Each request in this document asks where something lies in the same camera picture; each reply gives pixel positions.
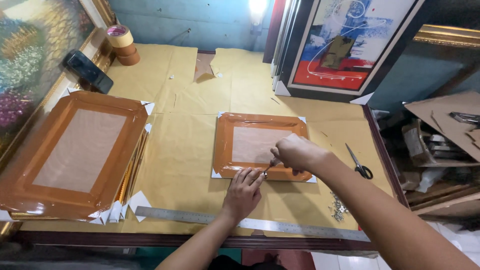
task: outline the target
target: abstract painting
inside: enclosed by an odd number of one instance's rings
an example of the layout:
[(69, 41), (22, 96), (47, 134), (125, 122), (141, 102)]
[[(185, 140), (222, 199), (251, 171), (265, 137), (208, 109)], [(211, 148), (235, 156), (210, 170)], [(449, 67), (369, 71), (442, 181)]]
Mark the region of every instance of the abstract painting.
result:
[(293, 83), (360, 91), (415, 0), (320, 0)]
[(95, 29), (79, 0), (0, 1), (0, 156)]

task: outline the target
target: smartphone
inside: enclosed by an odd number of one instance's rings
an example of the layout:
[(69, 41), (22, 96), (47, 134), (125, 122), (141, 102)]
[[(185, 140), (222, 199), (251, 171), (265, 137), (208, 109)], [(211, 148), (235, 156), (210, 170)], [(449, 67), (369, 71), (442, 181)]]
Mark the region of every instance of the smartphone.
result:
[(79, 50), (70, 51), (64, 59), (64, 65), (103, 94), (108, 94), (113, 86), (112, 79)]

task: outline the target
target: tape roll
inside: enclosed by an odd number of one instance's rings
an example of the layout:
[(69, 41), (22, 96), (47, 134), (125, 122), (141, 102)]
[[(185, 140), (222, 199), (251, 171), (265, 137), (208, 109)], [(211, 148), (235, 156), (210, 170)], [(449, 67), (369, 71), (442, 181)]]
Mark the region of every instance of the tape roll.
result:
[(120, 64), (124, 66), (133, 66), (136, 63), (140, 62), (140, 54), (138, 54), (137, 49), (135, 49), (135, 53), (130, 56), (117, 56)]
[(113, 47), (113, 51), (117, 53), (118, 56), (127, 57), (136, 52), (135, 44), (131, 43), (130, 45), (123, 48)]
[(107, 28), (107, 39), (116, 48), (123, 48), (133, 43), (130, 29), (124, 25), (114, 25)]

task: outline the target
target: orange plastic wrap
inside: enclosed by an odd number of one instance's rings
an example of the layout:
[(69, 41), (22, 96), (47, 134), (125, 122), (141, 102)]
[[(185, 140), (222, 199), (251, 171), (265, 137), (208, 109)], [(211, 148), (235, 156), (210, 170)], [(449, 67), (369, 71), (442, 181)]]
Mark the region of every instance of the orange plastic wrap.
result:
[[(308, 139), (304, 118), (224, 112), (218, 117), (213, 171), (221, 178), (232, 178), (242, 168), (268, 167), (270, 148), (292, 133)], [(308, 172), (293, 176), (291, 169), (278, 164), (268, 170), (268, 180), (306, 182)]]
[(92, 221), (109, 210), (147, 120), (136, 100), (61, 98), (0, 176), (0, 209)]

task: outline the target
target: scissors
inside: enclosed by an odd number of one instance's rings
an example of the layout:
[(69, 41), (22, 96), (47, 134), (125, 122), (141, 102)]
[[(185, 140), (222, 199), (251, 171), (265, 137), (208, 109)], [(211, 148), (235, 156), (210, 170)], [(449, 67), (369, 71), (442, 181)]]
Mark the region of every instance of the scissors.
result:
[(347, 146), (347, 149), (348, 151), (350, 152), (350, 155), (352, 156), (353, 158), (353, 161), (355, 161), (355, 163), (357, 164), (357, 166), (355, 167), (355, 171), (356, 172), (359, 172), (360, 175), (363, 177), (363, 178), (366, 178), (366, 179), (372, 179), (373, 178), (373, 173), (372, 171), (370, 171), (369, 168), (367, 168), (366, 166), (362, 166), (357, 157), (353, 154), (352, 150), (350, 149), (350, 147), (348, 147), (348, 144), (345, 144)]

